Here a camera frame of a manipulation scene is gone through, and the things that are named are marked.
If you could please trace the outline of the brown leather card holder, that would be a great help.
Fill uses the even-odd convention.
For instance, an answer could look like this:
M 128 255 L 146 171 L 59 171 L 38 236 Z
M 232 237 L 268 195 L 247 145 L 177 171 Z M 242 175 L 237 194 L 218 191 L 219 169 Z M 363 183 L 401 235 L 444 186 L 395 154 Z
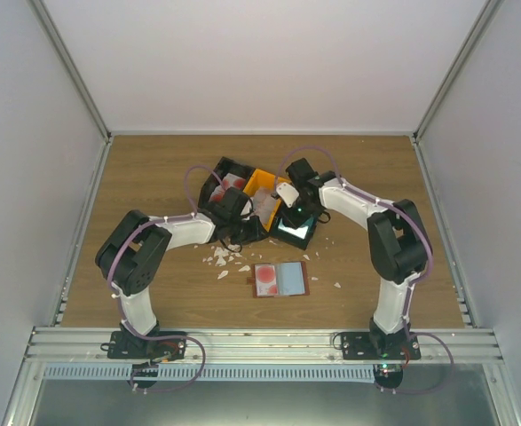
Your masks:
M 277 296 L 258 297 L 255 289 L 255 266 L 251 267 L 251 275 L 247 283 L 251 286 L 252 295 L 255 298 L 308 296 L 309 277 L 304 262 L 284 262 L 271 264 L 276 268 L 279 294 Z

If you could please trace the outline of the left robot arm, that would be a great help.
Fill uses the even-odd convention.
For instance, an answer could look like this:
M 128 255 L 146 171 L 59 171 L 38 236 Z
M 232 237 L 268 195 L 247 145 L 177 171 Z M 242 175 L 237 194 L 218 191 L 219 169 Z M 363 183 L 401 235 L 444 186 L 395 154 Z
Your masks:
M 212 241 L 240 246 L 241 233 L 255 218 L 252 198 L 234 187 L 220 201 L 177 216 L 148 216 L 138 209 L 126 213 L 95 256 L 95 264 L 117 301 L 121 327 L 130 335 L 128 347 L 147 359 L 159 347 L 159 322 L 151 304 L 149 286 L 165 254 L 185 246 Z

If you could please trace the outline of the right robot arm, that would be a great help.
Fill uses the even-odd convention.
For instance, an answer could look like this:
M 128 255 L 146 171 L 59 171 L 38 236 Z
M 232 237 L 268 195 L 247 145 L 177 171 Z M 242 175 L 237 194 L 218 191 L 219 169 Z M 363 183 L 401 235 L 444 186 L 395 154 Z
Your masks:
M 330 210 L 367 231 L 372 266 L 380 277 L 378 302 L 369 322 L 369 349 L 389 359 L 409 336 L 414 287 L 430 273 L 432 246 L 415 204 L 390 201 L 350 184 L 337 170 L 316 172 L 305 159 L 286 168 L 290 184 L 277 184 L 284 222 L 302 225 Z

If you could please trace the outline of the red circle card stack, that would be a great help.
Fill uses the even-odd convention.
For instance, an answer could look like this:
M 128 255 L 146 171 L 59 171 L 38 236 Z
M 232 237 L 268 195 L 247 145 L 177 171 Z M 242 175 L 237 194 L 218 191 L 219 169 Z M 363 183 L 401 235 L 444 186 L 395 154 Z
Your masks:
M 209 200 L 221 201 L 227 189 L 234 187 L 241 190 L 245 185 L 246 179 L 244 177 L 234 175 L 233 173 L 227 173 L 222 179 L 222 184 L 215 187 Z

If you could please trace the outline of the white patterned card stack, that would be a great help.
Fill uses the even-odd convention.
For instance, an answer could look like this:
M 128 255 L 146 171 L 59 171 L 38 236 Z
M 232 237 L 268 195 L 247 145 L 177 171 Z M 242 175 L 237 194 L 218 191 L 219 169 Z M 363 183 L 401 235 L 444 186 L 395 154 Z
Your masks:
M 272 213 L 278 206 L 278 200 L 272 197 L 272 192 L 269 188 L 261 186 L 254 193 L 252 202 L 254 213 L 264 226 L 268 226 Z

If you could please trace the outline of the black bin with red cards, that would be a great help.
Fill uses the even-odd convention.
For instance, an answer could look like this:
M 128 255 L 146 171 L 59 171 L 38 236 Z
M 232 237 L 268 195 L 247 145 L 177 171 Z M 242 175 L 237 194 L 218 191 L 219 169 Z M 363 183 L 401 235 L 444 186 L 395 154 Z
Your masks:
M 201 187 L 198 207 L 204 209 L 211 202 L 221 201 L 229 187 L 243 191 L 255 170 L 248 164 L 223 156 Z

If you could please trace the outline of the black bin with teal cards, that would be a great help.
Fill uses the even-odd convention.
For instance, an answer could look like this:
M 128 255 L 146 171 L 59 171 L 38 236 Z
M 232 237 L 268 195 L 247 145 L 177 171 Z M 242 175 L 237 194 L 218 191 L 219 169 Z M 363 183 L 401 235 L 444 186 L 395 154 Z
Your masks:
M 303 209 L 280 207 L 270 228 L 270 236 L 295 248 L 306 250 L 315 229 L 317 218 Z

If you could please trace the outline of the teal card stack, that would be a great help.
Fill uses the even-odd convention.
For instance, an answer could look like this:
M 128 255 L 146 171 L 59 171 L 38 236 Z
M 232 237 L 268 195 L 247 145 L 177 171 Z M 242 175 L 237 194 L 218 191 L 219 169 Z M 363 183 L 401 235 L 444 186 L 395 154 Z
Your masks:
M 284 221 L 281 219 L 278 223 L 278 230 L 291 235 L 293 237 L 298 238 L 299 240 L 306 241 L 309 239 L 309 234 L 312 233 L 314 228 L 314 222 L 310 218 L 306 220 L 302 225 L 294 228 L 290 225 L 286 225 Z

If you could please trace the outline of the orange bin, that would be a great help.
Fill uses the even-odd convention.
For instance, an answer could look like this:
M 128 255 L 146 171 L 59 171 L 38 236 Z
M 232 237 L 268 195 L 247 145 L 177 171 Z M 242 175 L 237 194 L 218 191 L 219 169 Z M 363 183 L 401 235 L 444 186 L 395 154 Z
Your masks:
M 281 200 L 274 196 L 274 179 L 272 173 L 255 169 L 243 189 L 252 200 L 251 217 L 258 217 L 267 232 L 270 232 L 281 204 Z

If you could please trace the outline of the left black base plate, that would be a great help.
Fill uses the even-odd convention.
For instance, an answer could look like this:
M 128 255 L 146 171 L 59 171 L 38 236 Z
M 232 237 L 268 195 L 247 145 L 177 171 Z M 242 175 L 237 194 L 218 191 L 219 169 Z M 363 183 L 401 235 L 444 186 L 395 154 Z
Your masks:
M 100 345 L 109 359 L 133 360 L 127 383 L 135 391 L 149 391 L 157 384 L 158 365 L 163 361 L 177 361 L 185 357 L 186 332 L 161 331 L 156 328 L 149 336 L 157 337 L 157 340 L 135 336 L 121 327 Z

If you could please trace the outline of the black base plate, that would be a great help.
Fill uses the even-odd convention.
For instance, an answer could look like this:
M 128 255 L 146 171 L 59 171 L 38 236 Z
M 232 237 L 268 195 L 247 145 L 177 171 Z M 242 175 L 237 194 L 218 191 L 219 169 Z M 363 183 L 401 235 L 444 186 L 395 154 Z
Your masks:
M 382 391 L 396 392 L 409 363 L 422 357 L 417 339 L 408 340 L 403 330 L 393 339 L 370 331 L 341 332 L 332 345 L 341 351 L 343 360 L 371 361 L 375 385 Z
M 177 361 L 185 357 L 186 332 L 161 331 L 156 328 L 149 336 L 157 337 L 157 340 L 135 336 L 121 327 L 100 345 L 109 359 L 133 360 L 127 383 L 135 391 L 149 391 L 157 384 L 158 365 L 163 361 Z

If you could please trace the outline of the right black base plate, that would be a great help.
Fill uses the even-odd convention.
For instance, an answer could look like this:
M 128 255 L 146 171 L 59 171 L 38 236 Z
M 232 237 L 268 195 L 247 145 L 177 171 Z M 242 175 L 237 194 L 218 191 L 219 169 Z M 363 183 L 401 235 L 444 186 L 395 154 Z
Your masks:
M 332 345 L 341 351 L 343 360 L 371 361 L 375 385 L 382 391 L 396 392 L 409 363 L 422 357 L 417 339 L 408 340 L 403 330 L 393 339 L 370 331 L 341 332 Z

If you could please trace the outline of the aluminium rail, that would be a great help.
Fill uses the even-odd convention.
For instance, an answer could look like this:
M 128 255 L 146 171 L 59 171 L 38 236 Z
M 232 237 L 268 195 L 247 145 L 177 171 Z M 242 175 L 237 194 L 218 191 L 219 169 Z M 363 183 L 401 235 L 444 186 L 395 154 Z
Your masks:
M 38 327 L 30 337 L 24 360 L 36 362 L 108 362 L 100 345 L 112 328 Z M 492 330 L 432 329 L 447 345 L 456 364 L 502 364 Z M 189 329 L 203 344 L 210 364 L 344 364 L 339 339 L 330 329 Z

